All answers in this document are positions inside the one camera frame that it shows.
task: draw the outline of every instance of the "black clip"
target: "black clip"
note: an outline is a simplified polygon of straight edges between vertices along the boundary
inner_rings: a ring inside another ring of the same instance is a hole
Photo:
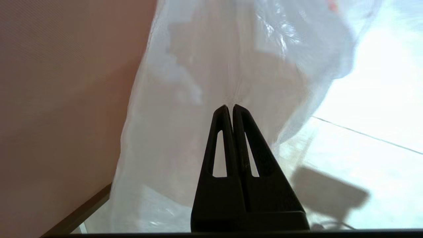
[[[213,177],[217,134],[223,131],[227,177]],[[247,142],[259,173],[253,177]],[[304,209],[250,112],[235,105],[214,112],[191,213],[191,231],[309,230]]]

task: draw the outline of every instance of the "pink wall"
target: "pink wall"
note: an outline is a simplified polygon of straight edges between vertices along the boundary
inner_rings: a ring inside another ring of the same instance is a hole
[[[112,181],[155,1],[0,1],[0,237],[39,237]]]

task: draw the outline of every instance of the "brown frame edge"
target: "brown frame edge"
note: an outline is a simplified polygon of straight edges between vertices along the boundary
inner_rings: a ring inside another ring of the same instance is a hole
[[[99,209],[107,200],[109,200],[110,190],[112,184],[105,186],[100,192],[92,196],[88,201],[82,204],[79,208],[73,211],[65,219],[57,223],[52,229],[47,231],[44,235],[67,235],[74,231],[83,223],[89,216],[91,216],[97,209]]]

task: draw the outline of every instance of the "plastic bag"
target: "plastic bag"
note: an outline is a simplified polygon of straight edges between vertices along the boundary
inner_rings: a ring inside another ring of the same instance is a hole
[[[111,232],[190,231],[214,110],[246,107],[272,148],[351,70],[353,45],[325,0],[159,2],[122,133]]]

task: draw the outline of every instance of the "white plastic bag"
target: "white plastic bag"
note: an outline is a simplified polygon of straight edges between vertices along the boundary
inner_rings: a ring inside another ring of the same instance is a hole
[[[350,71],[352,52],[325,0],[160,1],[122,133],[111,232],[189,231],[214,110],[246,107],[272,147]]]

